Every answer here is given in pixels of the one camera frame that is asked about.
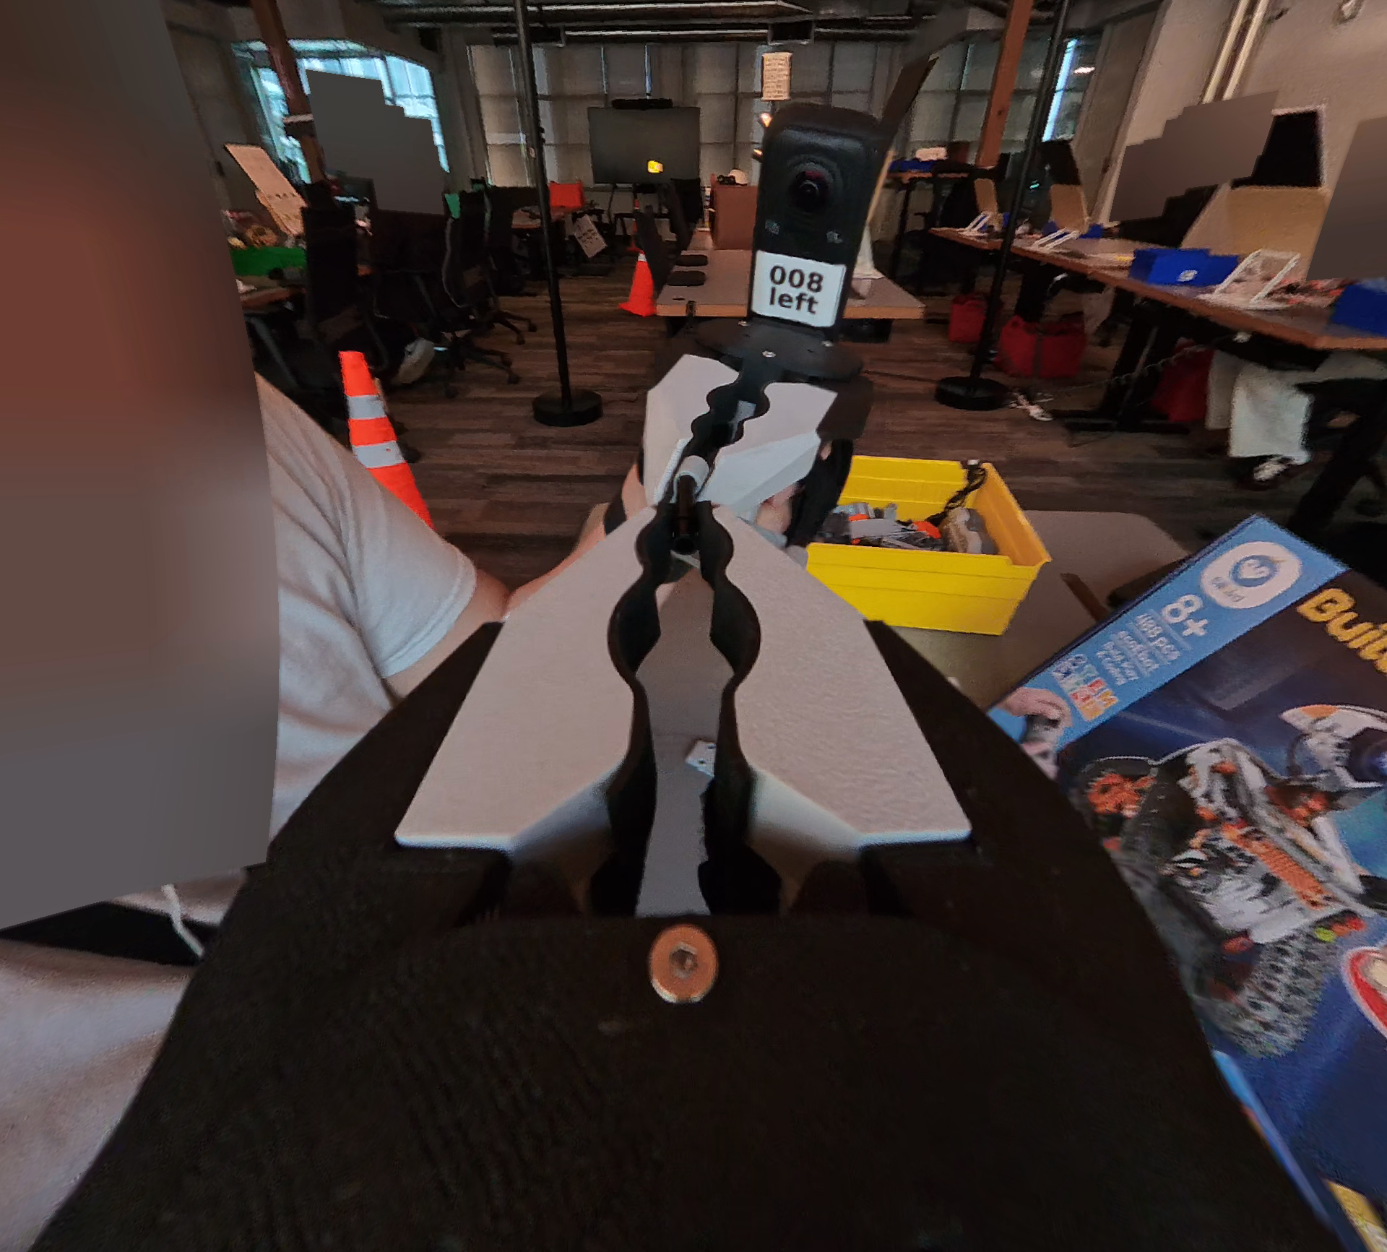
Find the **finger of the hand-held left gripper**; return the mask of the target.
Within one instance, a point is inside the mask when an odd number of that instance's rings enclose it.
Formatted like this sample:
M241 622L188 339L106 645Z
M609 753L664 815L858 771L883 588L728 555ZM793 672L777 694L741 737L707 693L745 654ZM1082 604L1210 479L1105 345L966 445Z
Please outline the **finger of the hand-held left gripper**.
M837 392L816 382L770 382L765 412L720 447L699 501L753 520L759 507L808 474L822 450L820 423Z
M681 355L648 390L642 436L642 486L659 507L676 486L686 457L712 505L747 507L748 483L732 476L731 450L743 434L748 404L738 372L716 358Z

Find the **yellow plastic bin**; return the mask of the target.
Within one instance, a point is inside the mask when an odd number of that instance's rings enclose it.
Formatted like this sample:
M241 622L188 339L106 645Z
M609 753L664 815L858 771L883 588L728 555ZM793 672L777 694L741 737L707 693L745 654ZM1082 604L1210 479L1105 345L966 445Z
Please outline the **yellow plastic bin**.
M900 520L928 520L969 474L982 483L962 509L982 523L990 551L889 549L872 541L812 541L808 571L860 615L910 629L1004 635L1050 555L991 462L856 457L842 507L893 509Z

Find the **pile of toy building parts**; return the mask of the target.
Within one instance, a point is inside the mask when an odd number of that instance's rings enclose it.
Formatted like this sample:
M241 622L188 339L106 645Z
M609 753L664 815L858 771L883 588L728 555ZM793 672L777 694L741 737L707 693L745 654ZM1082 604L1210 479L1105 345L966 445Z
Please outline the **pile of toy building parts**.
M997 547L986 519L970 505L986 483L982 460L965 462L965 483L945 505L926 517L905 517L896 503L870 507L864 501L834 507L813 541L858 549L996 555Z

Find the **long wooden desk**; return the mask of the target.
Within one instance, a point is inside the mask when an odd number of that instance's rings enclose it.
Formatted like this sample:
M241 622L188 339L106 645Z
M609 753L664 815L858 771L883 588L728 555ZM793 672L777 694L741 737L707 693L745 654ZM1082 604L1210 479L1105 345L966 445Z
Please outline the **long wooden desk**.
M1037 238L1025 238L1004 252L1002 238L969 235L962 227L934 227L932 236L977 255L996 255L996 269L1001 274L1008 274L1002 264L1025 260L1027 266L1043 266L1056 274L1077 274L1085 280L1129 293L1141 301L1173 307L1175 311L1215 324L1230 335L1267 337L1326 353L1386 353L1382 335L1335 324L1326 307L1280 305L1261 309L1182 285L1136 280L1127 272L1129 264L1121 264L1115 252L1094 249L1069 252L1071 247L1079 244L1077 238L1069 238L1056 249L1042 247Z

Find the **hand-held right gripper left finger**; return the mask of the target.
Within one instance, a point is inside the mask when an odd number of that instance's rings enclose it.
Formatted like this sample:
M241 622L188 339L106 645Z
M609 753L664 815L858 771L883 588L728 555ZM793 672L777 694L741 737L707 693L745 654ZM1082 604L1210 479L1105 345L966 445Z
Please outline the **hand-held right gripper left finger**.
M555 868L599 914L632 914L657 808L640 668L661 639L670 509L626 519L511 613L395 842Z

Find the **black floor lamp stand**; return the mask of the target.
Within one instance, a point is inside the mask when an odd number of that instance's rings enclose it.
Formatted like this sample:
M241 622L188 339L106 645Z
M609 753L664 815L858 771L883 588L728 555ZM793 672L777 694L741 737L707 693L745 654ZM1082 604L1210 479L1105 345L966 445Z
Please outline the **black floor lamp stand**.
M596 392L575 386L570 372L562 290L555 252L555 218L548 194L546 146L540 121L537 78L531 55L531 20L527 0L511 0L520 63L520 115L525 121L525 149L531 161L531 184L537 196L541 258L546 266L548 315L555 339L558 384L535 395L531 417L551 429L578 429L602 419L602 399Z
M994 279L986 300L986 313L982 319L982 337L973 349L973 360L966 375L950 375L937 382L935 402L969 412L997 411L1006 406L1008 386L1001 381L986 376L986 368L994 360L994 344L997 339L1001 309L1002 309L1002 288L1006 280L1006 269L1010 268L1010 258L1015 249L1015 238L1020 226L1020 213L1027 199L1027 189L1032 184L1032 165L1046 132L1050 107L1056 93L1059 66L1064 52L1064 29L1068 15L1074 0L1059 0L1056 11L1050 22L1049 48L1043 57L1039 86L1032 107L1032 119L1027 125L1027 137L1018 156L1010 162L1013 167L1013 190L1008 212L1002 221L1002 241L996 250Z

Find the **black television screen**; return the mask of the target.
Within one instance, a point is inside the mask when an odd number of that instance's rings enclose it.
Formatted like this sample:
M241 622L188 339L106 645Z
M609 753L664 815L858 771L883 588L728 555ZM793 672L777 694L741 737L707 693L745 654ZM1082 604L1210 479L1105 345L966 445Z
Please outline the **black television screen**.
M590 107L586 121L596 185L700 178L699 107Z

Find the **blue building toy box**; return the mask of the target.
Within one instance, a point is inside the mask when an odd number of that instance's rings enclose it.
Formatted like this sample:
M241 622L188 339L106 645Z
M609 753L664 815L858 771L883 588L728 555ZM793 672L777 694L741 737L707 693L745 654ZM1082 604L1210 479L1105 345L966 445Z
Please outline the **blue building toy box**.
M1248 517L990 709L1108 851L1227 1086L1386 1247L1386 590Z

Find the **black office chair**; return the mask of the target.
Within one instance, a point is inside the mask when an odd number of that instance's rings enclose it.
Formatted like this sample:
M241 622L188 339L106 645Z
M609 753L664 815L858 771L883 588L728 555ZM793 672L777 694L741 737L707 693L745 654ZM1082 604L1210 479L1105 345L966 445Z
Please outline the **black office chair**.
M525 345L537 330L527 315L514 315L502 305L488 241L488 203L480 190L447 192L443 224L442 288L452 315L447 341L461 364L491 365L508 384L520 376L513 358L488 344L493 328L502 328Z

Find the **person's light grey pants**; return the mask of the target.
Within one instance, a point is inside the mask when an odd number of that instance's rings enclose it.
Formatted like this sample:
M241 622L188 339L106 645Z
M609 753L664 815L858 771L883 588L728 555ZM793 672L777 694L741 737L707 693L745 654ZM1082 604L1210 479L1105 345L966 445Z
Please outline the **person's light grey pants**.
M29 1249L140 1089L190 965L2 942L2 1247Z

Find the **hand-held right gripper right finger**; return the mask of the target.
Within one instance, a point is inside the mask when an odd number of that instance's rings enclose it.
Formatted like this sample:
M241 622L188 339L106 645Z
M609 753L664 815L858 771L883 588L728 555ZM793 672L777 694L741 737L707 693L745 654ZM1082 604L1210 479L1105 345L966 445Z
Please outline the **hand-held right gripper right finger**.
M962 844L947 782L877 628L727 507L702 507L710 641L728 665L702 794L714 914L777 914L826 863Z

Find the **person's left hand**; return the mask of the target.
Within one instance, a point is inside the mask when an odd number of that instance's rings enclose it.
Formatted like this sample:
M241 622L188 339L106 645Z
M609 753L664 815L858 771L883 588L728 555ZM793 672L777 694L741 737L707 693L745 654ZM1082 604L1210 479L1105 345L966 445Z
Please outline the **person's left hand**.
M596 507L570 555L570 565L599 565L602 571L639 571L637 540L650 520L645 488L645 462L633 460L620 483L620 492L604 507Z

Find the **person's white t-shirt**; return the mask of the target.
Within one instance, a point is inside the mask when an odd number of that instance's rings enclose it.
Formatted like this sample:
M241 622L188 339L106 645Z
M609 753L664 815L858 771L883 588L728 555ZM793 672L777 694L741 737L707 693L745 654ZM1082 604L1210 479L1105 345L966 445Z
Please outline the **person's white t-shirt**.
M478 569L255 376L278 569L270 834L395 703L478 595Z

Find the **large orange traffic cone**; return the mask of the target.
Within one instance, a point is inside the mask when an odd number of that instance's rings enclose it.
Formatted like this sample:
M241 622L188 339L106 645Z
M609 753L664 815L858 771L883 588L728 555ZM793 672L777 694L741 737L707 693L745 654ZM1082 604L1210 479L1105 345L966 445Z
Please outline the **large orange traffic cone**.
M338 375L347 407L347 438L356 460L373 473L383 489L411 509L427 527L433 527L429 507L390 419L384 395L365 353L356 349L338 352Z

